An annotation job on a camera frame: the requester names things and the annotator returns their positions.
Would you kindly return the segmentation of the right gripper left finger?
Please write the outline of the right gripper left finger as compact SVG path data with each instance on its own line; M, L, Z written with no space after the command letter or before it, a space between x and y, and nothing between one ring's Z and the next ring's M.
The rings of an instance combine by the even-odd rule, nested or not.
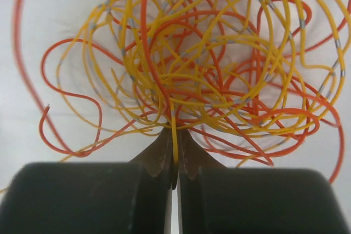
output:
M170 233L171 135L129 162L25 165L1 202L1 233Z

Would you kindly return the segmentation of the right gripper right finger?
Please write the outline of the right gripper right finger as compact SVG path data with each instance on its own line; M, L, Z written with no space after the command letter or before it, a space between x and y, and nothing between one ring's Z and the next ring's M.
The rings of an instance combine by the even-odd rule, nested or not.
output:
M180 233L350 233L320 173L227 168L188 130L177 140Z

